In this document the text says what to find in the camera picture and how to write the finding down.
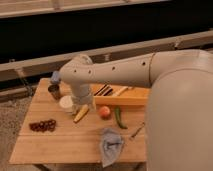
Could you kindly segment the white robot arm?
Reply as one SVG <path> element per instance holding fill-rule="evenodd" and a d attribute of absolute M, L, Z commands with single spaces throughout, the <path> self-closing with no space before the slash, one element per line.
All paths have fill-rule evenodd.
<path fill-rule="evenodd" d="M 213 54 L 149 53 L 94 64 L 78 55 L 60 69 L 73 101 L 91 101 L 91 83 L 144 87 L 148 171 L 213 171 Z"/>

